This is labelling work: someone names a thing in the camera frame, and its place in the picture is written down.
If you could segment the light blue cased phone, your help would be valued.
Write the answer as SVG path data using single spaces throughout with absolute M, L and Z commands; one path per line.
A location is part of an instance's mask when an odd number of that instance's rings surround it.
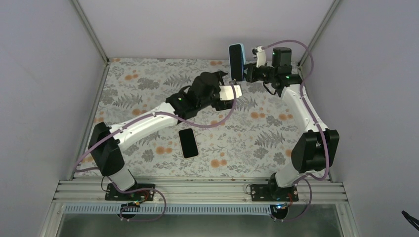
M 244 80 L 244 64 L 246 61 L 244 45 L 242 43 L 232 44 L 228 47 L 230 74 L 232 80 Z

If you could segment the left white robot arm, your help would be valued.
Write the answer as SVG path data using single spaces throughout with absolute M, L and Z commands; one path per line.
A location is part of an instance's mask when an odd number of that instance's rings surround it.
M 113 125 L 104 122 L 93 128 L 85 155 L 91 155 L 103 177 L 108 177 L 126 200 L 137 195 L 136 180 L 127 167 L 122 150 L 164 128 L 185 123 L 199 128 L 212 128 L 226 122 L 233 114 L 241 87 L 235 82 L 224 85 L 223 71 L 203 72 L 191 85 L 182 87 L 157 107 L 133 119 Z M 228 115 L 216 124 L 200 125 L 190 122 L 199 111 L 212 107 L 228 110 Z

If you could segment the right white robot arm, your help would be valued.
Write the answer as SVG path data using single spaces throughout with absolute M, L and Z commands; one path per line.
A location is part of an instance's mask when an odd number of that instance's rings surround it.
M 265 185 L 252 184 L 253 201 L 287 201 L 297 198 L 296 185 L 306 177 L 323 181 L 333 164 L 339 133 L 321 121 L 311 104 L 303 79 L 292 74 L 292 51 L 287 47 L 275 47 L 272 65 L 266 64 L 264 47 L 252 50 L 255 63 L 245 65 L 247 82 L 261 81 L 270 84 L 275 93 L 286 103 L 300 133 L 291 152 L 291 162 L 272 174 Z

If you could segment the black phone on mat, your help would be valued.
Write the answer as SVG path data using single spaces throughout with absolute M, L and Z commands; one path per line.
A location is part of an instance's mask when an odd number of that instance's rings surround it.
M 181 150 L 184 158 L 194 158 L 199 155 L 194 131 L 191 128 L 183 129 L 178 132 Z

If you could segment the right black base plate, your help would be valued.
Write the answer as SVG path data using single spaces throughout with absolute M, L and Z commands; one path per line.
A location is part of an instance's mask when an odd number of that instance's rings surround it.
M 298 191 L 293 186 L 281 188 L 276 185 L 250 184 L 250 196 L 256 202 L 299 201 Z

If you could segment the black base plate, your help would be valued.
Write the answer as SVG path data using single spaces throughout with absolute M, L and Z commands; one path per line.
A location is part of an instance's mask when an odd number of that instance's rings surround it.
M 105 194 L 105 200 L 116 201 L 152 201 L 154 198 L 155 184 L 135 184 L 127 190 L 127 193 L 121 193 L 113 184 L 108 184 Z
M 250 196 L 256 202 L 299 201 L 298 191 L 293 186 L 281 188 L 276 185 L 250 184 Z

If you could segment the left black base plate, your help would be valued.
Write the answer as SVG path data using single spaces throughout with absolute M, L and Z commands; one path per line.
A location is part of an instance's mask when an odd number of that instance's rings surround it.
M 108 184 L 105 194 L 105 200 L 116 201 L 152 201 L 154 198 L 155 184 L 135 184 L 127 190 L 127 193 L 121 193 L 113 184 Z

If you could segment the aluminium rail frame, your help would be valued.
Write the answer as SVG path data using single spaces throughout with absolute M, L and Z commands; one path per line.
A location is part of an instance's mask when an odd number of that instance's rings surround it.
M 162 195 L 155 195 L 153 203 L 161 204 L 166 199 L 169 204 L 252 204 L 250 195 L 251 183 L 263 183 L 261 178 L 255 179 L 224 179 L 224 178 L 180 178 L 157 177 L 140 179 L 144 183 L 155 184 Z M 59 181 L 53 196 L 53 202 L 105 202 L 105 186 L 107 179 L 99 177 L 81 177 L 71 181 Z M 329 181 L 300 182 L 297 185 L 299 200 L 297 204 L 305 204 L 312 197 L 313 204 L 347 203 L 348 198 L 342 183 Z

